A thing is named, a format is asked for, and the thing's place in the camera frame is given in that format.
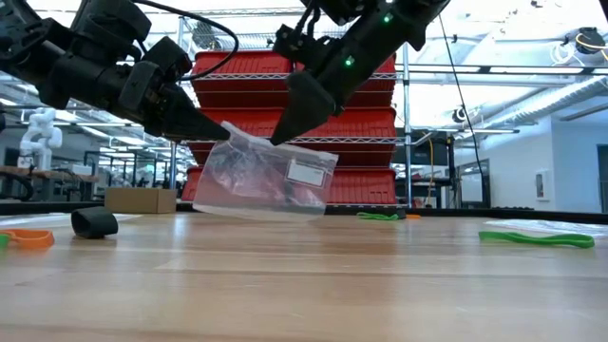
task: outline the white wall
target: white wall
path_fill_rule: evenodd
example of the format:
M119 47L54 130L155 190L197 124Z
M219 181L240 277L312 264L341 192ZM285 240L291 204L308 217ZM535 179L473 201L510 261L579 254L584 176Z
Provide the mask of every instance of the white wall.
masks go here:
M607 124L553 123L557 210L601 213L598 145Z
M519 134L489 136L482 142L480 160L490 162L491 204L494 207L530 207L556 210L554 199L536 199L536 172L549 170L546 191L555 194L551 118L519 127ZM475 162L473 149L455 151L456 166Z

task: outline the clear plastic bag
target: clear plastic bag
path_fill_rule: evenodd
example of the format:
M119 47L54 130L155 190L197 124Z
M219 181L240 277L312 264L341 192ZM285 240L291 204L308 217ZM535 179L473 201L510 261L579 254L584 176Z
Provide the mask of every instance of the clear plastic bag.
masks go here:
M502 219L485 224L547 234L585 234L594 238L608 236L608 225L585 224L541 219Z
M251 136L221 124L230 140L218 142L202 170L193 206L243 219L307 221L325 213L338 156Z

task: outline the yellow cable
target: yellow cable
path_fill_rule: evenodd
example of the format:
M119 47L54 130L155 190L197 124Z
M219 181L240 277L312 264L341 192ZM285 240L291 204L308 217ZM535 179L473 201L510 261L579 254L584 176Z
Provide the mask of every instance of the yellow cable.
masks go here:
M433 152L433 141L431 139L428 139L428 144L430 145L430 182L428 183L428 195L425 204L428 204L430 202L430 192L433 186L433 176L435 175L435 156Z
M587 44L585 42L582 42L580 40L580 37L582 36L582 33L577 34L577 37L575 38L575 40L577 41L577 43L581 44L582 46L586 47L586 48L596 48L598 50L601 51L601 54L604 56L604 58L606 59L606 61L608 61L608 54L606 54L606 51L604 51L605 48L608 48L607 46L595 46L595 45L591 45L591 44Z

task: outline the red crate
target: red crate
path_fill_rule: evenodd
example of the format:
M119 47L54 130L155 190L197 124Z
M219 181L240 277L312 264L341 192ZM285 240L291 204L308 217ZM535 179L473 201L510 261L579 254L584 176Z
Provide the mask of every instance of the red crate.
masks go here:
M201 174L200 166L188 169L188 182L182 200L194 200ZM396 202L395 172L391 169L343 168L335 169L333 172L328 203L395 204Z
M204 51L197 53L193 73L203 72L216 65L228 52ZM291 62L271 51L241 51L214 74L288 74ZM395 73L395 58L389 58L377 72ZM285 80L210 80L192 82L203 107L285 107L289 96ZM369 80L360 92L352 96L347 106L389 106L395 80Z
M228 121L257 137L270 137L283 109L281 108L204 108L202 112L217 123ZM303 137L374 137L395 138L395 111L391 107L347 108L339 117L307 132ZM382 143L294 143L316 151L340 156L340 166L387 166L394 151L393 144ZM194 142L188 146L198 164L204 164L212 143Z

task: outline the green rubber band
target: green rubber band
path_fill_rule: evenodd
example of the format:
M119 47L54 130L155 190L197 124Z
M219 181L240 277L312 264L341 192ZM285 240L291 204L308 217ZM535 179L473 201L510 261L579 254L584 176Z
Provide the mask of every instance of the green rubber band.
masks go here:
M370 213L357 213L360 219L375 219L375 220L398 220L399 215L393 216L382 215L382 214L370 214Z
M479 232L479 239L502 239L511 242L538 245L570 245L579 248L591 248L596 245L593 237L583 234L559 234L551 237L530 237L520 233Z
M0 234L0 249L7 248L9 246L10 236L6 234Z

